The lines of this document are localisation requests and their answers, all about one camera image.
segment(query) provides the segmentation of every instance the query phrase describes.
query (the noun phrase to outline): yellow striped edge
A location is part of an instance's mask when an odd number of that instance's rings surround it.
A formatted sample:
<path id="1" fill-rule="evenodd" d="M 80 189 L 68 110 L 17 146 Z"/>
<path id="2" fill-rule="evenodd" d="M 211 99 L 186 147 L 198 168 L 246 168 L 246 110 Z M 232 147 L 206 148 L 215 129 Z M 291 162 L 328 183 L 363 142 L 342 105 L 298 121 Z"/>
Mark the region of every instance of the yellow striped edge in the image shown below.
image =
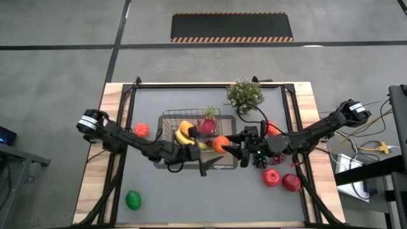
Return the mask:
<path id="1" fill-rule="evenodd" d="M 285 12 L 276 11 L 276 12 L 182 12 L 174 13 L 174 15 L 234 15 L 234 14 L 244 14 L 244 15 L 258 15 L 258 14 L 286 14 Z"/>
<path id="2" fill-rule="evenodd" d="M 172 43 L 248 43 L 248 42 L 292 42 L 292 37 L 186 37 L 171 38 Z"/>

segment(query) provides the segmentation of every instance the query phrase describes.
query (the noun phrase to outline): lime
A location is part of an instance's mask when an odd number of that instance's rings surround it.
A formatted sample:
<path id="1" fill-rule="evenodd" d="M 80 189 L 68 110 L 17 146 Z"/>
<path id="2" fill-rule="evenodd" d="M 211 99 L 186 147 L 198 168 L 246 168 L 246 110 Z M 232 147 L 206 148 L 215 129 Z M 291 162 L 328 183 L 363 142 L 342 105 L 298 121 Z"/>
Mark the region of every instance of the lime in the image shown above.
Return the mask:
<path id="1" fill-rule="evenodd" d="M 138 210 L 141 206 L 141 196 L 137 191 L 128 191 L 126 195 L 127 207 L 133 211 Z"/>

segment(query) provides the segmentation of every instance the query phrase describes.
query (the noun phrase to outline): black floor mat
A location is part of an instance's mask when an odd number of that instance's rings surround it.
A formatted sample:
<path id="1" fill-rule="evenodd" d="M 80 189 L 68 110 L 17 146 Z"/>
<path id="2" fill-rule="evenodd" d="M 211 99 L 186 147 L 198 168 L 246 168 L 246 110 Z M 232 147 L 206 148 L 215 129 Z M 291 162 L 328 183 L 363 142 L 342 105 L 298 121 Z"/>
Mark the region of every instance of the black floor mat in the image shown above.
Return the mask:
<path id="1" fill-rule="evenodd" d="M 176 13 L 171 42 L 286 42 L 293 33 L 285 12 Z"/>

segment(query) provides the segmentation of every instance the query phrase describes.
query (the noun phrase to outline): table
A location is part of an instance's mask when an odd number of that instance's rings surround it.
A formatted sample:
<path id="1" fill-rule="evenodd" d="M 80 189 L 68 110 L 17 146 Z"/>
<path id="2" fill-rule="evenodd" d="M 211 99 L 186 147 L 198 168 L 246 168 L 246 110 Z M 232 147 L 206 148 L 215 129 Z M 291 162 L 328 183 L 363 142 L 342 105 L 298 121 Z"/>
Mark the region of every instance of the table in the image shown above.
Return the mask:
<path id="1" fill-rule="evenodd" d="M 142 83 L 143 85 L 154 85 L 163 83 Z M 205 83 L 183 83 L 183 84 L 205 84 Z M 281 84 L 281 83 L 264 83 L 264 84 Z M 314 100 L 314 95 L 312 93 L 312 87 L 309 82 L 298 82 L 293 83 L 296 90 L 296 98 L 298 101 L 298 107 L 300 109 L 301 122 L 304 127 L 319 120 L 317 108 Z M 105 87 L 100 109 L 109 113 L 112 120 L 117 117 L 118 114 L 118 104 L 121 97 L 122 83 L 108 83 Z M 288 104 L 291 121 L 293 124 L 293 129 L 296 130 L 296 120 L 293 112 L 293 105 Z M 125 112 L 123 116 L 123 122 L 127 119 L 127 108 L 125 106 Z M 101 151 L 101 145 L 94 144 L 90 148 L 89 156 L 92 156 Z M 89 210 L 94 206 L 96 201 L 99 199 L 106 177 L 107 162 L 109 158 L 109 153 L 103 153 L 97 158 L 94 158 L 85 168 L 84 177 L 82 180 L 81 191 L 79 193 L 78 203 L 75 210 L 75 215 L 73 223 L 81 221 L 89 212 Z M 315 150 L 310 155 L 310 163 L 312 166 L 312 174 L 314 176 L 314 182 L 316 186 L 317 193 L 327 205 L 327 207 L 333 212 L 333 214 L 341 221 L 345 221 L 343 211 L 341 208 L 340 199 L 338 196 L 338 191 L 336 189 L 336 183 L 333 175 L 333 171 L 330 166 L 329 157 L 327 154 Z M 108 221 L 111 214 L 111 204 L 112 196 L 107 202 L 107 211 L 105 221 Z M 310 213 L 310 221 L 315 222 L 315 215 L 313 214 L 313 204 L 310 201 L 310 197 L 307 196 L 307 207 Z M 303 222 L 253 222 L 253 223 L 218 223 L 218 224 L 147 224 L 147 225 L 121 225 L 116 224 L 117 227 L 147 227 L 147 226 L 303 226 Z"/>

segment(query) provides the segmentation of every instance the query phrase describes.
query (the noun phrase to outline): yellow cable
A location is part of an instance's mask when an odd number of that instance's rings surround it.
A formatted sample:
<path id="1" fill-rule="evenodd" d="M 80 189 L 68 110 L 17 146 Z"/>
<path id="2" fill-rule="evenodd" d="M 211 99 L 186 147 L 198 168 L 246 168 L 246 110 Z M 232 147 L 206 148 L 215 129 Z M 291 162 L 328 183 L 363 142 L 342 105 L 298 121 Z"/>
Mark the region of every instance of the yellow cable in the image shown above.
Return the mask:
<path id="1" fill-rule="evenodd" d="M 348 136 L 346 136 L 346 137 L 344 136 L 345 139 L 344 139 L 339 145 L 337 145 L 335 148 L 333 148 L 333 149 L 331 150 L 331 152 L 334 152 L 335 150 L 339 149 L 339 147 L 340 147 L 346 140 L 348 140 L 350 137 L 352 137 L 352 135 L 360 133 L 360 132 L 361 132 L 360 130 L 363 129 L 363 128 L 365 128 L 365 127 L 366 127 L 366 128 L 370 127 L 372 124 L 374 124 L 375 122 L 377 122 L 377 121 L 378 121 L 379 119 L 381 119 L 382 117 L 384 117 L 384 116 L 390 114 L 391 111 L 392 111 L 392 109 L 389 109 L 389 110 L 386 111 L 382 116 L 379 116 L 379 117 L 375 118 L 374 120 L 372 120 L 372 121 L 370 121 L 370 122 L 364 124 L 363 126 L 357 128 L 357 129 L 356 129 L 355 131 L 353 131 L 350 135 L 348 135 Z"/>

